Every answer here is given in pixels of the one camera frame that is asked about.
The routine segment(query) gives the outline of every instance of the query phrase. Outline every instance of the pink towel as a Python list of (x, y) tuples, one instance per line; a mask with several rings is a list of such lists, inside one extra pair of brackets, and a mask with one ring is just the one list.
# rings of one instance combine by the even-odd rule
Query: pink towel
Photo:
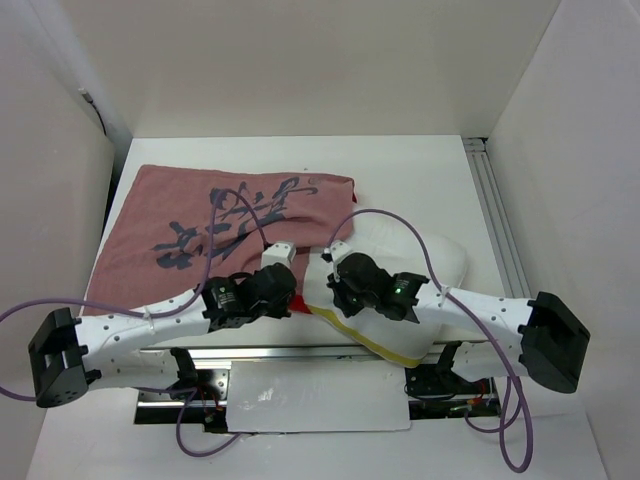
[[(252, 175), (143, 166), (98, 258), (87, 298), (135, 308), (195, 287), (206, 260), (212, 201), (225, 188), (251, 203), (270, 243), (295, 243), (298, 254), (292, 270), (298, 293), (309, 247), (327, 243), (338, 223), (351, 213), (355, 199), (353, 180), (336, 175)], [(352, 229), (352, 223), (347, 223), (339, 238), (346, 238)], [(214, 233), (210, 277), (260, 268), (260, 235), (235, 196), (222, 198)], [(304, 310), (299, 298), (296, 305)], [(96, 313), (86, 310), (87, 315)]]

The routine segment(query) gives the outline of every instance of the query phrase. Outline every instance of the black mount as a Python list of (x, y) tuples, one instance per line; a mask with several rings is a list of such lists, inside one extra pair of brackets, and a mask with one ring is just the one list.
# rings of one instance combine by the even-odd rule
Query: black mount
[(36, 405), (50, 408), (64, 405), (87, 393), (89, 384), (102, 374), (85, 372), (75, 326), (80, 323), (68, 308), (54, 310), (29, 343)]
[[(569, 308), (551, 293), (540, 292), (529, 301), (533, 308), (527, 325), (520, 325), (522, 355), (518, 359), (529, 377), (543, 387), (559, 393), (574, 393), (591, 335)], [(450, 371), (461, 342), (446, 345), (440, 371)]]
[(296, 293), (296, 278), (281, 263), (269, 265), (253, 275), (213, 277), (205, 283), (204, 312), (211, 319), (209, 331), (239, 328), (259, 317), (290, 317), (289, 305)]
[(429, 280), (413, 273), (389, 273), (364, 253), (352, 253), (337, 267), (338, 279), (329, 275), (327, 286), (333, 290), (333, 304), (346, 317), (363, 308), (373, 308), (385, 317), (420, 323), (413, 311), (416, 294)]

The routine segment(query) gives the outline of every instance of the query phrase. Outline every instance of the white table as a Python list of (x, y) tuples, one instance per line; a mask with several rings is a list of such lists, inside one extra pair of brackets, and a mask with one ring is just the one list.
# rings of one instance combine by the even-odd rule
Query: white table
[[(102, 244), (140, 167), (146, 164), (264, 173), (309, 171), (355, 179), (358, 203), (391, 210), (422, 232), (445, 235), (468, 253), (462, 287), (504, 295), (489, 234), (458, 136), (143, 138), (131, 145)], [(439, 340), (481, 339), (444, 327)], [(187, 337), (165, 346), (345, 345), (352, 339), (310, 315), (262, 318), (241, 329)]]
[[(149, 163), (251, 173), (308, 169), (352, 176), (361, 204), (392, 210), (422, 231), (462, 244), (470, 263), (464, 288), (503, 294), (459, 137), (136, 139), (105, 237), (136, 172)], [(262, 330), (250, 328), (258, 324)], [(291, 325), (278, 328), (261, 319), (227, 336), (220, 332), (201, 337), (206, 340), (200, 345), (264, 345), (265, 338), (286, 343), (293, 338), (290, 329)], [(321, 320), (308, 320), (305, 329), (311, 330), (315, 344), (350, 343)], [(450, 330), (443, 338), (461, 336)], [(197, 340), (188, 344), (197, 346)], [(173, 426), (134, 426), (135, 401), (132, 390), (106, 390), (48, 411), (28, 479), (514, 478), (502, 463), (496, 439), (480, 436), (458, 420), (413, 422), (406, 432), (258, 435), (215, 458), (195, 460), (177, 449)], [(536, 456), (520, 478), (606, 478), (586, 415), (576, 402), (563, 404), (563, 411), (549, 411), (547, 406), (555, 401), (532, 399), (539, 406), (535, 410), (542, 412), (534, 420)], [(194, 449), (220, 441), (199, 431), (196, 425), (185, 426), (186, 440)], [(521, 450), (522, 430), (516, 428), (512, 435), (514, 449)]]

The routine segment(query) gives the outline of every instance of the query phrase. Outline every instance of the white cloth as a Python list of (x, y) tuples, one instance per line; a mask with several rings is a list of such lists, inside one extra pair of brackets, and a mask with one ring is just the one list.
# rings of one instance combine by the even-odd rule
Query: white cloth
[[(467, 269), (464, 248), (441, 235), (420, 233), (440, 282), (459, 287)], [(371, 256), (379, 267), (392, 275), (411, 272), (429, 276), (416, 238), (392, 218), (376, 214), (357, 215), (354, 217), (354, 234), (346, 243), (354, 251)], [(303, 295), (312, 312), (386, 360), (405, 367), (418, 365), (429, 352), (440, 324), (396, 322), (373, 310), (363, 310), (346, 318), (333, 305), (333, 292), (326, 287), (327, 276), (333, 267), (320, 258), (322, 250), (311, 251), (304, 279)]]

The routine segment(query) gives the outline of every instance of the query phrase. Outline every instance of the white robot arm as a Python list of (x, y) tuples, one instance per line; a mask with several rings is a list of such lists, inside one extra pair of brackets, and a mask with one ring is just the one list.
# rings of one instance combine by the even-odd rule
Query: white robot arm
[(240, 328), (262, 316), (289, 316), (296, 279), (289, 269), (291, 243), (279, 242), (262, 254), (254, 274), (213, 277), (199, 298), (175, 317), (153, 319), (184, 305), (194, 290), (135, 311), (74, 318), (68, 308), (51, 312), (29, 343), (36, 393), (42, 408), (70, 403), (89, 390), (112, 387), (179, 390), (202, 381), (188, 350), (140, 350), (175, 338)]
[[(340, 241), (323, 257), (333, 262), (328, 286), (334, 293), (334, 305), (345, 316), (373, 308), (395, 321), (433, 322), (477, 331), (473, 320), (447, 298), (451, 294), (496, 338), (518, 376), (529, 376), (557, 392), (576, 391), (590, 334), (555, 295), (540, 292), (532, 300), (449, 287), (441, 291), (421, 275), (390, 275), (371, 257), (353, 252)], [(507, 374), (490, 343), (452, 342), (438, 366), (469, 382)]]
[[(336, 242), (325, 259), (334, 304), (346, 316), (373, 308), (390, 321), (434, 322), (476, 330), (472, 320), (447, 298), (453, 294), (469, 307), (498, 340), (516, 374), (530, 376), (558, 392), (577, 387), (589, 332), (554, 295), (507, 299), (460, 289), (440, 291), (426, 277), (390, 275), (373, 259)], [(151, 314), (185, 304), (188, 290), (137, 311), (72, 317), (69, 309), (51, 312), (29, 344), (36, 403), (43, 408), (70, 403), (89, 390), (138, 387), (179, 390), (198, 385), (189, 352), (143, 351), (142, 348), (184, 336), (239, 328), (261, 316), (288, 316), (296, 280), (289, 270), (295, 247), (280, 242), (267, 249), (262, 268), (251, 274), (210, 279), (200, 297), (175, 318), (153, 320)], [(438, 368), (473, 382), (504, 376), (503, 363), (490, 344), (454, 342), (444, 349)]]

